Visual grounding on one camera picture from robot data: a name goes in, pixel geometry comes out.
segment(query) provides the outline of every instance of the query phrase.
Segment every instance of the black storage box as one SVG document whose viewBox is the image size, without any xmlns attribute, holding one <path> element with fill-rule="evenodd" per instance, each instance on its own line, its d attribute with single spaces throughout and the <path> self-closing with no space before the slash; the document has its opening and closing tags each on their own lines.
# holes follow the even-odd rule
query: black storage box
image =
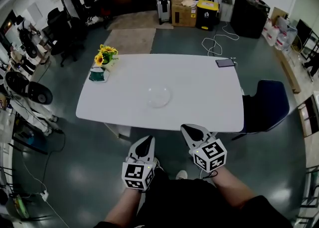
<svg viewBox="0 0 319 228">
<path fill-rule="evenodd" d="M 239 36 L 259 38 L 269 11 L 262 0 L 235 0 L 230 24 Z"/>
</svg>

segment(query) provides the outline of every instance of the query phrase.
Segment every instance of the white table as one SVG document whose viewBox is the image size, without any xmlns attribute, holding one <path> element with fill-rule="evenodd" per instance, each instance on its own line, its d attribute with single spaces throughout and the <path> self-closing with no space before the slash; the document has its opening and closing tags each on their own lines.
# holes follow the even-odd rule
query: white table
<svg viewBox="0 0 319 228">
<path fill-rule="evenodd" d="M 220 57 L 177 54 L 120 55 L 105 83 L 86 79 L 76 109 L 82 119 L 106 123 L 116 134 L 130 127 L 180 130 L 191 123 L 210 132 L 239 132 L 244 126 L 242 92 L 234 67 Z M 171 100 L 150 107 L 148 89 L 166 87 Z"/>
</svg>

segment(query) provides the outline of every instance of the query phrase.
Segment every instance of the flower vase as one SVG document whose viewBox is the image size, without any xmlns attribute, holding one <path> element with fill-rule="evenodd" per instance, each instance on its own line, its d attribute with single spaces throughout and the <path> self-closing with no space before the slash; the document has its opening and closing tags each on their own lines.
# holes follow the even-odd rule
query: flower vase
<svg viewBox="0 0 319 228">
<path fill-rule="evenodd" d="M 115 67 L 115 64 L 116 64 L 116 60 L 115 59 L 112 59 L 109 63 L 103 65 L 109 72 L 111 72 L 114 67 Z"/>
</svg>

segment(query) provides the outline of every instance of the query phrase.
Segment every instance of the suitcase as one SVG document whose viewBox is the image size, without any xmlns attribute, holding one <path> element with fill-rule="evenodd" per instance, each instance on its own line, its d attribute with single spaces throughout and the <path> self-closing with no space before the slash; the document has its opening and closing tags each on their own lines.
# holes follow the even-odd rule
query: suitcase
<svg viewBox="0 0 319 228">
<path fill-rule="evenodd" d="M 169 0 L 156 0 L 156 6 L 159 15 L 159 23 L 169 21 L 170 19 L 170 1 Z"/>
</svg>

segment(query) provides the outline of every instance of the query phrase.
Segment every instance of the black container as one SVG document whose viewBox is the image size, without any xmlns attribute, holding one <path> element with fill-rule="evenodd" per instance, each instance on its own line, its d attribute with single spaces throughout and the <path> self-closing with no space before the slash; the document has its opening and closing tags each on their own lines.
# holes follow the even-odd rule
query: black container
<svg viewBox="0 0 319 228">
<path fill-rule="evenodd" d="M 259 38 L 269 11 L 262 0 L 235 0 L 230 24 L 239 36 Z"/>
<path fill-rule="evenodd" d="M 207 0 L 199 0 L 197 4 L 196 27 L 212 31 L 217 20 L 219 4 Z"/>
</svg>

